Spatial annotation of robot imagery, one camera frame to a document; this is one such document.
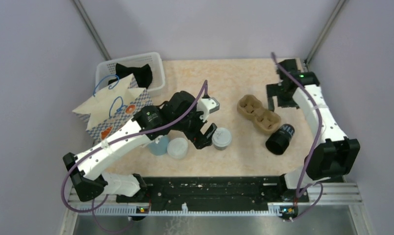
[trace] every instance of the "black cup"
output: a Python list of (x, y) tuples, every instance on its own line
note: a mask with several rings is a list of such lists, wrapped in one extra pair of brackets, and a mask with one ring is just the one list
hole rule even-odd
[(266, 148), (275, 155), (282, 155), (289, 146), (289, 142), (295, 133), (295, 128), (289, 124), (283, 124), (266, 141)]

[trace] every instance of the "metal floor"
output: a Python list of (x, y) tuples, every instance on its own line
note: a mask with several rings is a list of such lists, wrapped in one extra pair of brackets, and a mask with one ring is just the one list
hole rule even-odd
[[(124, 216), (98, 216), (110, 230), (125, 227)], [(79, 216), (74, 235), (106, 235), (89, 215)], [(356, 235), (348, 206), (316, 206), (294, 223), (274, 216), (254, 217), (159, 217), (135, 222), (123, 235)]]

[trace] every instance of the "metal pole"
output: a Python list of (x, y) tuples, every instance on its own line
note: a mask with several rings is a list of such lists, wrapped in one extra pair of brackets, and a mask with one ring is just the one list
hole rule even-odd
[(93, 37), (93, 40), (96, 43), (96, 46), (98, 46), (98, 49), (100, 50), (100, 53), (102, 56), (105, 58), (105, 60), (111, 60), (109, 53), (107, 52), (107, 49), (105, 45), (103, 44), (102, 40), (99, 37), (98, 32), (96, 31), (95, 27), (93, 26), (92, 21), (90, 20), (89, 16), (87, 15), (86, 10), (84, 9), (83, 5), (81, 4), (80, 0), (72, 0), (74, 6), (77, 9), (77, 12), (79, 15), (82, 17), (84, 24), (86, 25), (87, 29), (90, 32), (90, 35)]
[(307, 58), (305, 59), (304, 63), (305, 66), (308, 68), (310, 66), (310, 63), (312, 59), (314, 58), (314, 55), (317, 53), (317, 50), (320, 48), (321, 44), (323, 43), (325, 37), (327, 36), (328, 32), (331, 30), (331, 28), (334, 25), (334, 22), (336, 21), (339, 13), (341, 12), (343, 6), (345, 3), (347, 3), (348, 0), (339, 0), (337, 3), (336, 7), (334, 8), (333, 12), (330, 15), (330, 18), (328, 18), (327, 23), (324, 25), (324, 28), (322, 29), (320, 35), (318, 36), (317, 40), (315, 41), (313, 47), (310, 50), (310, 53), (308, 53)]

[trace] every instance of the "light blue cup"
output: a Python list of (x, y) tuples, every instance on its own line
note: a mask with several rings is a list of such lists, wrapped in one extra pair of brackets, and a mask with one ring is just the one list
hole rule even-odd
[(152, 142), (147, 145), (149, 151), (155, 156), (161, 156), (167, 153), (168, 143), (170, 139), (168, 136), (161, 137), (158, 143)]

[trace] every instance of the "blue cable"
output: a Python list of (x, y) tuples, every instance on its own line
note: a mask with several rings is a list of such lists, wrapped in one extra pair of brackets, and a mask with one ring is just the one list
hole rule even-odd
[(111, 85), (109, 85), (109, 90), (111, 90), (111, 89), (113, 89), (118, 83), (119, 83), (119, 76), (117, 76), (116, 74), (111, 74), (111, 75), (107, 75), (107, 76), (105, 76), (104, 78), (102, 78), (100, 81), (99, 81), (99, 83), (95, 86), (95, 89), (93, 90), (93, 97), (96, 97), (96, 89), (99, 87), (99, 85), (104, 81), (104, 79), (106, 79), (106, 78), (108, 78), (108, 77), (116, 77), (118, 80), (116, 81), (116, 83), (112, 86), (112, 84)]
[(128, 107), (127, 105), (124, 105), (124, 104), (123, 104), (123, 99), (122, 99), (121, 96), (116, 97), (115, 100), (113, 101), (112, 105), (110, 106), (110, 109), (109, 109), (109, 118), (112, 117), (112, 116), (110, 115), (110, 113), (111, 113), (111, 111), (112, 111), (113, 105), (116, 103), (116, 100), (119, 99), (119, 98), (121, 99), (122, 104), (121, 104), (121, 106), (116, 110), (116, 113), (122, 111), (123, 108), (127, 108), (127, 107)]

